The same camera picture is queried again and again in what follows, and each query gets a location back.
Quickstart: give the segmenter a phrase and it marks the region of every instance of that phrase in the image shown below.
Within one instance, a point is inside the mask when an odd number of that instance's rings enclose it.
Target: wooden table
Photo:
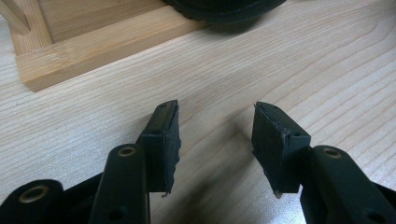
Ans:
[[[152,223],[304,223],[299,195],[277,200],[250,153],[257,101],[396,189],[395,25],[391,0],[290,0],[33,93],[1,18],[0,201],[35,179],[67,189],[100,173],[109,150],[133,142],[172,99],[181,161],[172,194],[151,194]]]

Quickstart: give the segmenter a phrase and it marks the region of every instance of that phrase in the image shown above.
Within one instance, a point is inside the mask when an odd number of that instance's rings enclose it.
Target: black object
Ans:
[[[280,108],[258,102],[251,142],[276,197],[298,192],[307,223],[396,223],[396,192],[372,183],[345,151],[310,147]]]
[[[0,206],[0,223],[149,223],[149,192],[171,192],[180,145],[177,101],[161,104],[136,144],[110,151],[102,174],[66,191],[55,180],[24,185]]]
[[[286,0],[164,0],[184,16],[209,23],[247,21],[268,12]]]

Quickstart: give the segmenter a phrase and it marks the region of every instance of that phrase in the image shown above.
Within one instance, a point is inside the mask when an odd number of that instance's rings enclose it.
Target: screw hole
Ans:
[[[108,214],[108,220],[117,221],[117,220],[122,219],[125,215],[126,215],[126,208],[119,207],[119,208],[116,208],[116,209],[112,210]]]
[[[366,216],[376,223],[386,223],[385,218],[373,210],[368,210]]]
[[[136,149],[134,147],[125,147],[119,150],[118,154],[121,157],[132,156],[136,153]]]
[[[335,159],[338,159],[341,157],[341,154],[339,152],[337,152],[334,149],[330,149],[330,148],[324,148],[323,152],[328,156],[328,157],[332,157]]]
[[[46,194],[49,191],[49,187],[45,186],[45,185],[39,185],[39,186],[35,186],[32,187],[28,190],[26,190],[19,198],[20,203],[33,203],[35,201],[38,201],[42,198],[44,198],[44,196],[46,196]]]

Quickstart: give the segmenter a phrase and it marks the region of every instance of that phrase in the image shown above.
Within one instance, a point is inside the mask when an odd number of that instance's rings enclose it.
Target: wooden block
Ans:
[[[17,4],[21,6],[32,30],[28,35],[21,35],[11,29],[17,56],[51,46],[50,33],[37,0],[17,0]]]
[[[18,33],[27,35],[30,32],[29,23],[23,11],[13,0],[0,0],[0,14],[4,16],[7,23]]]
[[[21,81],[32,91],[78,76],[204,24],[161,7],[129,20],[17,56]]]

